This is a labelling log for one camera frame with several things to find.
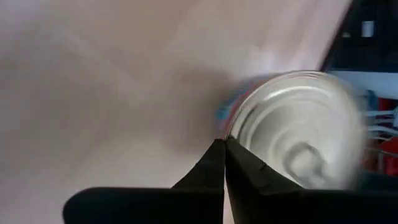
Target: metal can lid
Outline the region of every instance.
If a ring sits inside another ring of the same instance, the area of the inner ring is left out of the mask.
[[[230,134],[280,174],[311,189],[346,189],[366,132],[349,87],[321,72],[271,78],[239,107]]]

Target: white table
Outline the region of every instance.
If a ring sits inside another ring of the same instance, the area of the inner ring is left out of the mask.
[[[87,187],[172,186],[236,83],[318,68],[348,2],[3,1],[0,223],[62,223]]]

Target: white surface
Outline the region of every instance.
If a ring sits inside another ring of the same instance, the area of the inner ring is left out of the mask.
[[[347,2],[0,2],[0,223],[62,223],[87,187],[170,187],[235,81],[317,68]]]

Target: can label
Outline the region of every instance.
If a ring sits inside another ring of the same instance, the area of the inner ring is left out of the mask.
[[[235,113],[242,105],[244,100],[250,96],[257,88],[268,81],[270,76],[256,77],[244,82],[238,90],[230,94],[227,100],[222,102],[216,112],[216,120],[218,125],[217,137],[226,139],[229,129],[232,125]]]

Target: can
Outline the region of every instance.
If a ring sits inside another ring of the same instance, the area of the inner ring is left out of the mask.
[[[322,72],[256,78],[221,106],[219,133],[304,188],[348,189],[366,141],[351,93],[349,85]]]

